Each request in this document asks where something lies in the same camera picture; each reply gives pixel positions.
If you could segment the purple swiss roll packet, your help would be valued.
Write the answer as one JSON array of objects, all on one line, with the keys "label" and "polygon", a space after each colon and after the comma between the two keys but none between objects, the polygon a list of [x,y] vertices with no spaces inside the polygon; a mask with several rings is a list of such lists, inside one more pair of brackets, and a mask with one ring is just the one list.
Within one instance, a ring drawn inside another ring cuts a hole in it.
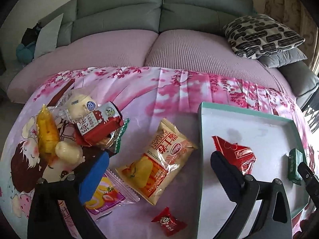
[{"label": "purple swiss roll packet", "polygon": [[115,208],[138,203],[138,195],[113,171],[107,169],[85,208],[93,220],[110,214]]}]

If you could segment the small cream bun packet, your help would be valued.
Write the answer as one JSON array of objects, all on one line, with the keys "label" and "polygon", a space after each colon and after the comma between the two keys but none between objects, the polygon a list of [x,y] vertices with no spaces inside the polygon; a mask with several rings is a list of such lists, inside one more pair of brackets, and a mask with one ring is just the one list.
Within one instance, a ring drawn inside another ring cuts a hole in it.
[{"label": "small cream bun packet", "polygon": [[60,141],[55,147],[55,154],[64,162],[75,165],[81,162],[83,151],[80,145],[73,141]]}]

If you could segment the yellow cake packet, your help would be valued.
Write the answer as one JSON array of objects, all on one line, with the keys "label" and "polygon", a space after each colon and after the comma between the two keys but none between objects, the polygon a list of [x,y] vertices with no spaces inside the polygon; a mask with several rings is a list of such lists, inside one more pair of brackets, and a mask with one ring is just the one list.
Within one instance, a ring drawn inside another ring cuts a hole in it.
[{"label": "yellow cake packet", "polygon": [[39,154],[47,163],[50,163],[56,156],[55,148],[60,142],[60,134],[55,118],[45,104],[37,115],[36,125]]}]

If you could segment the beige orange swiss roll packet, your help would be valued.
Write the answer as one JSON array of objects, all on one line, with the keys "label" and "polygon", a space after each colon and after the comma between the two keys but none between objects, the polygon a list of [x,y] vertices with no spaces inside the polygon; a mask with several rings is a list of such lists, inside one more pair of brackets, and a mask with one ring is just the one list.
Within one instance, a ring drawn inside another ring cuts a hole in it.
[{"label": "beige orange swiss roll packet", "polygon": [[159,198],[198,147],[168,119],[158,129],[141,157],[116,168],[119,177],[151,205]]}]

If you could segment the red white milk biscuit packet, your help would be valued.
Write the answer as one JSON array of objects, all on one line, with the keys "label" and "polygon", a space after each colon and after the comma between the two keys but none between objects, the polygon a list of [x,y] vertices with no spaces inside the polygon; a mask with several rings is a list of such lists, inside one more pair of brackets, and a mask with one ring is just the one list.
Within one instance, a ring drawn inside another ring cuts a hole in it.
[{"label": "red white milk biscuit packet", "polygon": [[76,142],[80,146],[95,146],[123,124],[121,112],[109,101],[74,124]]}]

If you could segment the dark green snack bar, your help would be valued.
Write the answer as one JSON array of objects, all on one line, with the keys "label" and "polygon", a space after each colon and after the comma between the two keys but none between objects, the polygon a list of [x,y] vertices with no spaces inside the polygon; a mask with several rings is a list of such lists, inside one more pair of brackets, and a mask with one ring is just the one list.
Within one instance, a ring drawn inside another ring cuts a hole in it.
[{"label": "dark green snack bar", "polygon": [[303,162],[303,154],[297,148],[292,149],[288,156],[288,180],[296,185],[301,185],[302,182],[302,177],[298,172],[301,162]]}]

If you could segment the white teal rimmed tray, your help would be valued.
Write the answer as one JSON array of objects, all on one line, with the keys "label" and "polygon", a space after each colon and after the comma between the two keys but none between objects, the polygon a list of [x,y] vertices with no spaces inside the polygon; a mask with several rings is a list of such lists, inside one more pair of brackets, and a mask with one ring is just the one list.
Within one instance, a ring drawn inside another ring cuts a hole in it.
[{"label": "white teal rimmed tray", "polygon": [[293,120],[249,109],[202,102],[198,108],[201,135],[202,195],[197,238],[213,238],[235,208],[213,169],[210,156],[215,151],[213,136],[231,144],[252,149],[256,161],[252,176],[259,181],[282,181],[291,217],[306,207],[309,195],[305,186],[288,180],[288,154],[292,149],[304,152]]}]

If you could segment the red snack packet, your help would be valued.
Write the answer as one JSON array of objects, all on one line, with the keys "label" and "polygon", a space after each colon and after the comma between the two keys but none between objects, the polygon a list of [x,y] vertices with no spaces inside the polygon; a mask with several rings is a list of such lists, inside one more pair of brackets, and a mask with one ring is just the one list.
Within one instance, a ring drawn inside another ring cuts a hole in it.
[{"label": "red snack packet", "polygon": [[216,151],[219,151],[231,165],[236,166],[243,175],[251,174],[256,157],[250,147],[231,144],[219,136],[212,136]]}]

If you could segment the green edged cracker packet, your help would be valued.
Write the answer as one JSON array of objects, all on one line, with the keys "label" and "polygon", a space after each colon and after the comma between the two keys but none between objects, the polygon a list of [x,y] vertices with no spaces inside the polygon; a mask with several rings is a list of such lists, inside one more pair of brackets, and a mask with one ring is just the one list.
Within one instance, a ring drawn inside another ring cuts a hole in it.
[{"label": "green edged cracker packet", "polygon": [[123,125],[120,128],[111,132],[104,139],[99,141],[96,144],[96,146],[99,148],[107,149],[108,151],[110,151],[110,156],[118,154],[120,151],[120,148],[121,148],[122,136],[125,133],[125,131],[127,130],[129,122],[130,122],[130,119],[126,118],[124,120]]}]

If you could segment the pink cartoon cloth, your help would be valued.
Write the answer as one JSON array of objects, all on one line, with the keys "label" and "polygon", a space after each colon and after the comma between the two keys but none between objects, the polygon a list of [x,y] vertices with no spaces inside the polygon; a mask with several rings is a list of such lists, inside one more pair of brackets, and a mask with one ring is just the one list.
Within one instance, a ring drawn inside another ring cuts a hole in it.
[{"label": "pink cartoon cloth", "polygon": [[246,77],[167,68],[87,68],[59,72],[23,99],[1,157],[1,210],[20,238],[27,236],[29,207],[36,180],[48,171],[36,150],[36,115],[55,106],[72,87],[88,86],[99,103],[112,101],[130,119],[129,130],[152,130],[162,118],[192,117],[202,102],[230,105],[288,118],[298,129],[307,161],[318,169],[318,152],[309,125],[286,90],[268,88]]}]

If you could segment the black white patterned pillow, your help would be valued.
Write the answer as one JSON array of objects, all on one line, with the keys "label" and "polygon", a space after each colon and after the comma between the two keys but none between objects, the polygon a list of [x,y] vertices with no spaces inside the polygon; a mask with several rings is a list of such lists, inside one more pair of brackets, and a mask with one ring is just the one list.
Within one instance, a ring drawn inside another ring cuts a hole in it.
[{"label": "black white patterned pillow", "polygon": [[258,59],[297,48],[305,38],[264,14],[236,18],[223,27],[234,54]]}]

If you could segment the teal black clothes pile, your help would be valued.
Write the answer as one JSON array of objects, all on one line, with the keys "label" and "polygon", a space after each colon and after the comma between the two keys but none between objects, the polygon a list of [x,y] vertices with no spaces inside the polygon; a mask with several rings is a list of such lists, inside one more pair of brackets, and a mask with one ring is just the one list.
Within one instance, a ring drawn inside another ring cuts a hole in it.
[{"label": "teal black clothes pile", "polygon": [[23,65],[27,65],[34,59],[36,42],[41,31],[41,26],[37,23],[33,28],[27,28],[21,43],[16,48],[17,60]]}]

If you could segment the patterned beige curtain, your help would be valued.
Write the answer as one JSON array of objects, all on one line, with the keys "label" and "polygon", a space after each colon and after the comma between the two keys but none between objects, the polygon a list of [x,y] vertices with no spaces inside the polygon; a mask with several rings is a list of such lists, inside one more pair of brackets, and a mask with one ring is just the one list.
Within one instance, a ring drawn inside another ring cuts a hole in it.
[{"label": "patterned beige curtain", "polygon": [[318,25],[300,0],[266,0],[265,14],[305,38],[298,48],[308,57],[307,66],[318,74]]}]

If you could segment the light grey cushion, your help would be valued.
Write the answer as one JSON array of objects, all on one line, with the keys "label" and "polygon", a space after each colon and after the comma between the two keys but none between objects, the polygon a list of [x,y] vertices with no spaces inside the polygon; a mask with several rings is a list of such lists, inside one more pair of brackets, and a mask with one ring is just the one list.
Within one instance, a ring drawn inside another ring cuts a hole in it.
[{"label": "light grey cushion", "polygon": [[56,49],[63,15],[60,14],[41,29],[36,42],[34,59],[53,52]]}]

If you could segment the grey pink sofa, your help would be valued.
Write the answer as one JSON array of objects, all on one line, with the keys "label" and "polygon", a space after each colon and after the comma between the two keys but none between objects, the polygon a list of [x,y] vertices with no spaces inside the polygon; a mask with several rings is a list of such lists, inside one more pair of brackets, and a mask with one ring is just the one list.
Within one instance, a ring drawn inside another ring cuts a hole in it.
[{"label": "grey pink sofa", "polygon": [[253,12],[252,0],[70,0],[38,20],[45,27],[62,16],[54,50],[19,69],[6,93],[24,104],[61,71],[150,66],[247,80],[303,106],[318,90],[305,61],[268,69],[235,56],[224,38],[224,25]]}]

